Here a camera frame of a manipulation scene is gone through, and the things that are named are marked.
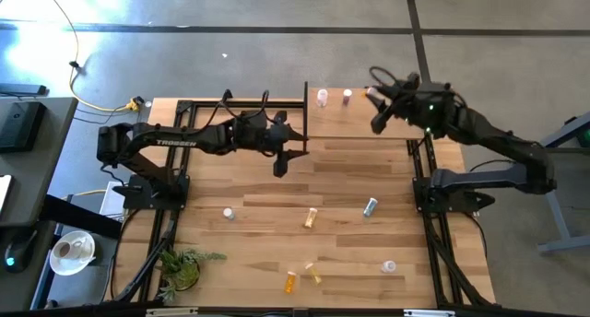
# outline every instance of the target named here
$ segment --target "gray floor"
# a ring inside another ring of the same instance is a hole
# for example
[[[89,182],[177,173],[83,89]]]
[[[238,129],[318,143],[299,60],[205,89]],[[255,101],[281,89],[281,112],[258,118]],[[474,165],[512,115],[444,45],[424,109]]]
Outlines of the gray floor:
[[[410,27],[406,0],[59,1],[75,22],[84,23]],[[421,26],[429,29],[590,29],[587,1],[416,0]],[[0,18],[63,21],[51,0],[4,0]],[[411,35],[80,32],[79,37],[86,74],[76,90],[111,107],[134,96],[219,97],[225,88],[242,97],[259,96],[265,88],[271,97],[299,97],[305,80],[312,86],[368,85],[370,65],[399,76],[418,70]],[[521,137],[542,138],[590,111],[589,38],[426,36],[424,43],[432,79],[452,82],[470,107]],[[42,83],[52,96],[67,96],[74,46],[73,35],[54,24],[0,30],[0,81]],[[110,123],[135,119],[116,117]],[[52,194],[106,186],[108,177],[98,172],[95,159],[97,129],[74,122]],[[497,158],[482,147],[464,147],[464,157],[468,167]],[[570,230],[588,234],[588,158],[555,161]],[[481,222],[497,301],[517,309],[590,315],[590,248],[540,255],[538,243],[558,238],[545,200],[510,190],[491,193],[497,203],[482,212]]]

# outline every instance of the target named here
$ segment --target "green plant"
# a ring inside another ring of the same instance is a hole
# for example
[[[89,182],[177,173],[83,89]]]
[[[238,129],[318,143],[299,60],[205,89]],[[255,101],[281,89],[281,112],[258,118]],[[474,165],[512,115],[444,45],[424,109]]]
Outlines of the green plant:
[[[176,292],[186,290],[194,285],[201,276],[198,263],[208,260],[224,260],[227,256],[216,252],[197,252],[194,249],[184,251],[163,251],[159,255],[162,264],[156,266],[162,273],[166,286],[159,289],[159,296],[170,303]]]

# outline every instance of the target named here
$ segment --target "white cup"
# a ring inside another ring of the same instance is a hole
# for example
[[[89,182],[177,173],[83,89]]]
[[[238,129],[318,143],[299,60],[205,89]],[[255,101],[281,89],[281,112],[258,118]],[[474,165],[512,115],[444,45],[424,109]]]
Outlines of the white cup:
[[[63,260],[76,260],[84,252],[86,238],[77,239],[74,242],[57,242],[53,247],[53,256]]]

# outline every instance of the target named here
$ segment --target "wooden tabletop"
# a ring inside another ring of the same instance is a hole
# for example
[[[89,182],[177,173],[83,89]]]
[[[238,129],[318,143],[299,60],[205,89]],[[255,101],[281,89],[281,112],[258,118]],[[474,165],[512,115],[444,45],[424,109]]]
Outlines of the wooden tabletop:
[[[374,108],[359,89],[353,91],[343,108],[342,89],[329,89],[328,106],[319,109],[314,101],[317,89],[310,89],[311,153],[292,160],[282,179],[272,174],[274,160],[255,152],[218,157],[191,151],[191,189],[174,248],[221,252],[228,259],[203,263],[198,283],[181,293],[175,305],[436,306],[405,142],[423,133],[392,120],[382,135],[373,135],[369,122]],[[177,100],[155,99],[149,122],[172,125]],[[209,115],[210,110],[199,110],[196,126]],[[220,112],[214,122],[227,118]],[[301,132],[302,111],[289,110],[288,122]],[[434,148],[439,167],[464,170],[459,145],[438,140]],[[151,147],[142,153],[163,165],[167,148]],[[379,204],[366,218],[362,211],[370,197]],[[235,211],[233,221],[222,215],[229,206]],[[317,218],[311,229],[305,229],[310,207],[318,209]],[[153,217],[154,212],[141,211],[126,229],[114,280],[117,293],[146,257]],[[480,293],[494,301],[478,228],[464,215],[449,214],[449,223],[456,261]],[[397,264],[392,274],[381,272],[387,260]],[[320,286],[304,269],[311,262],[323,279]],[[288,271],[298,274],[292,294],[283,291]],[[448,274],[443,270],[442,275],[448,289]],[[150,297],[158,278],[155,271]]]

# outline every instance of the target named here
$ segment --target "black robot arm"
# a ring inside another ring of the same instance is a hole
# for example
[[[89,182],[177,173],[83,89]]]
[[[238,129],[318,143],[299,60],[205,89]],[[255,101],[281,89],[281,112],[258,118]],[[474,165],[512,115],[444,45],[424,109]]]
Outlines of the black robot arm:
[[[267,157],[276,156],[274,175],[282,177],[288,171],[289,160],[306,155],[299,150],[285,150],[288,141],[303,141],[280,111],[269,119],[264,110],[242,112],[235,118],[201,129],[166,127],[159,124],[119,123],[99,130],[97,159],[103,168],[119,164],[142,177],[151,186],[151,195],[174,197],[183,189],[173,170],[160,167],[139,153],[144,147],[194,147],[207,154],[227,155],[238,149],[253,150]],[[117,187],[117,192],[129,195],[133,187]]]
[[[373,77],[374,70],[384,71],[372,67]],[[374,133],[380,134],[394,116],[424,129],[435,139],[449,136],[464,145],[480,145],[517,163],[512,169],[485,172],[485,175],[437,170],[432,175],[431,188],[452,191],[465,187],[515,187],[528,194],[545,194],[555,189],[553,165],[543,146],[494,127],[481,113],[468,108],[450,84],[420,84],[416,73],[410,74],[407,80],[395,79],[392,85],[376,79],[380,85],[367,91],[367,97],[378,110],[371,122]],[[389,102],[378,95],[383,95]]]

